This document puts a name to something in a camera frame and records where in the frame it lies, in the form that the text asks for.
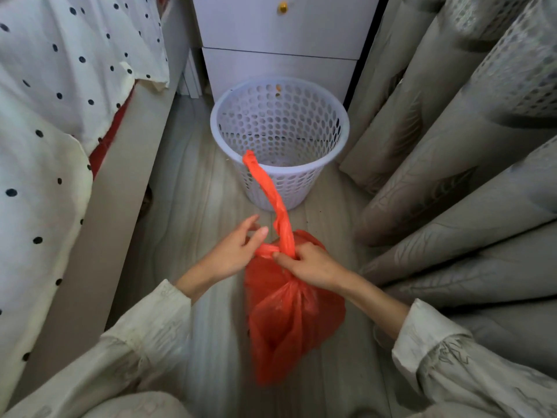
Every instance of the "rolled sleeve cuff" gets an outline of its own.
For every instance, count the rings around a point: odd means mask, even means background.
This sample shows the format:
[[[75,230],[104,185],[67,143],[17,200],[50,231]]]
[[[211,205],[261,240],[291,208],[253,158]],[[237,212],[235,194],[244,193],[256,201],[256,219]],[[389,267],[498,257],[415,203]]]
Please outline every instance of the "rolled sleeve cuff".
[[[187,354],[190,310],[190,298],[164,280],[101,337],[121,340],[161,370],[172,366],[176,354]]]
[[[417,372],[422,359],[447,337],[472,334],[443,316],[434,307],[416,299],[402,325],[392,351],[398,370],[412,387],[422,393]]]

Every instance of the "drawer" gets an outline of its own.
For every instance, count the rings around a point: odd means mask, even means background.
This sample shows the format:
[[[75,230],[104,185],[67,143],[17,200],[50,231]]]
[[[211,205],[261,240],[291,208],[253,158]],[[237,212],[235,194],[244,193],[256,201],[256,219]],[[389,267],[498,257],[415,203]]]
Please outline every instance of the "drawer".
[[[323,86],[344,101],[356,60],[203,48],[215,101],[232,86],[261,76],[298,77]]]
[[[285,1],[288,11],[278,14]],[[357,60],[379,0],[193,0],[203,46]]]

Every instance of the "wooden floor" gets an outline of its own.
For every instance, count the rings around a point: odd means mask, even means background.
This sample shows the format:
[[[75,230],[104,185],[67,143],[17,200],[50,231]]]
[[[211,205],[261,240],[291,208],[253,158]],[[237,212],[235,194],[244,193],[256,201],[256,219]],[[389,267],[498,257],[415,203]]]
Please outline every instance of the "wooden floor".
[[[214,143],[210,111],[205,100],[174,100],[151,175],[153,205],[136,226],[110,322],[163,279],[176,280],[245,217],[258,212],[260,222],[271,226],[273,215],[249,202],[230,160]],[[367,202],[369,196],[330,165],[306,201],[290,211],[290,220],[357,270],[374,254],[356,246],[350,234]],[[275,238],[272,231],[268,239]],[[196,417],[342,418],[360,408],[390,417],[394,397],[387,394],[372,323],[352,305],[346,309],[333,337],[306,355],[284,382],[261,388],[249,358],[242,275],[225,280],[194,306],[192,344],[165,388]]]

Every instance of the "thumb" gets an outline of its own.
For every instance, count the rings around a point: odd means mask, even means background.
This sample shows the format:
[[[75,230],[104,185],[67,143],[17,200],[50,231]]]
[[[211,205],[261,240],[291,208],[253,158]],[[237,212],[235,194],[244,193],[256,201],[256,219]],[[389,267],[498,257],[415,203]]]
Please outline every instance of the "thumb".
[[[279,266],[284,267],[293,273],[292,269],[294,268],[294,265],[296,265],[296,260],[290,258],[284,253],[273,253],[273,259]]]
[[[267,226],[261,227],[254,233],[251,239],[249,239],[249,241],[246,243],[245,247],[247,248],[247,250],[250,252],[251,255],[253,255],[255,250],[261,246],[261,244],[267,237],[268,232],[269,232],[269,228]]]

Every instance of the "person's right hand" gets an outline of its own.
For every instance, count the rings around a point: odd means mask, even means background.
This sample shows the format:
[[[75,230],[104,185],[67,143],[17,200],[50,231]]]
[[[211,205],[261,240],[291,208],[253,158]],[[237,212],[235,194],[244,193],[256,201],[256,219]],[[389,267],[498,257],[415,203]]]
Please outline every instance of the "person's right hand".
[[[273,259],[300,280],[318,288],[337,292],[338,282],[348,271],[319,246],[310,242],[296,246],[299,260],[284,253],[274,253]]]

